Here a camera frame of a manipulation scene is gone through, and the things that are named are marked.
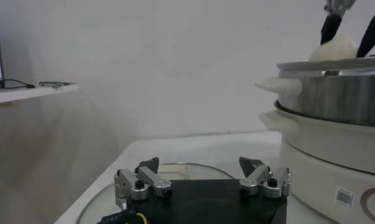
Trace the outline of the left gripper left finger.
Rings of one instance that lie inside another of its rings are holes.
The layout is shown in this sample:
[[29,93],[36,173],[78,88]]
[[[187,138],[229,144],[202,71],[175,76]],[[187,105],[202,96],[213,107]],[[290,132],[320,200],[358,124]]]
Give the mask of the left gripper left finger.
[[144,201],[151,195],[169,199],[172,196],[172,182],[158,175],[159,158],[141,161],[132,172],[119,169],[114,175],[116,205],[121,210],[128,208],[128,201]]

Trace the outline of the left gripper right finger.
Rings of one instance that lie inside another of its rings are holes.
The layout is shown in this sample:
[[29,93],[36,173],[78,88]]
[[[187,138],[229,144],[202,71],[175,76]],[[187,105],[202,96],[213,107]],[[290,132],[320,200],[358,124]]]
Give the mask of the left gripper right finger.
[[263,193],[267,198],[281,198],[290,195],[292,174],[287,167],[272,170],[259,159],[239,158],[245,178],[239,180],[240,193],[252,197]]

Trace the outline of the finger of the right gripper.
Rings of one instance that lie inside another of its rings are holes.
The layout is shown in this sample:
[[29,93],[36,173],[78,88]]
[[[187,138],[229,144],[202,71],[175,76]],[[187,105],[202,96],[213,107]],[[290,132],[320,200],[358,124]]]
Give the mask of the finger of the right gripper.
[[375,46],[375,15],[370,20],[356,53],[357,58],[365,57]]
[[354,3],[355,0],[326,0],[324,11],[327,13],[327,16],[321,28],[321,45],[331,41],[335,37],[344,14]]

